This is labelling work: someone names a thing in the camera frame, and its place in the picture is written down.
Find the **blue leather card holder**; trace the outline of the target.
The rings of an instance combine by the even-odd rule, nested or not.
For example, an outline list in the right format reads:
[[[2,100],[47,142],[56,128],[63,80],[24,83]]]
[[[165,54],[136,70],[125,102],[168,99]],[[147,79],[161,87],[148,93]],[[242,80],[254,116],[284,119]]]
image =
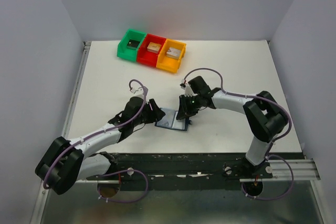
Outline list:
[[[189,119],[178,120],[178,111],[174,109],[161,108],[161,110],[165,113],[165,116],[155,123],[156,127],[168,130],[187,131],[188,127],[192,125],[192,121]]]

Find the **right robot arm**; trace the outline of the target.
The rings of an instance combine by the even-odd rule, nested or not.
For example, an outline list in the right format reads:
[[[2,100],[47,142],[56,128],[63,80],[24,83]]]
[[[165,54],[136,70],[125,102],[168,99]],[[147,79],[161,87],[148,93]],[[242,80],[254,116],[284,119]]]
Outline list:
[[[252,135],[251,144],[239,164],[227,169],[239,178],[259,174],[275,141],[291,129],[288,112],[268,91],[237,94],[219,87],[212,89],[201,76],[183,80],[180,87],[184,94],[179,97],[177,120],[189,119],[201,109],[223,110],[245,118]]]

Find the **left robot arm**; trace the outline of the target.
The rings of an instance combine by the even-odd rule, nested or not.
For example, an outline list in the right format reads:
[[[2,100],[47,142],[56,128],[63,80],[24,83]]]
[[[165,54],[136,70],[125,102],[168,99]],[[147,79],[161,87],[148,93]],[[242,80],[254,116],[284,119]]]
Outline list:
[[[62,136],[54,139],[35,174],[42,179],[44,189],[64,194],[76,181],[85,178],[85,170],[89,168],[86,160],[92,159],[97,151],[125,140],[138,125],[156,123],[164,116],[154,99],[131,97],[125,108],[98,130],[71,140]]]

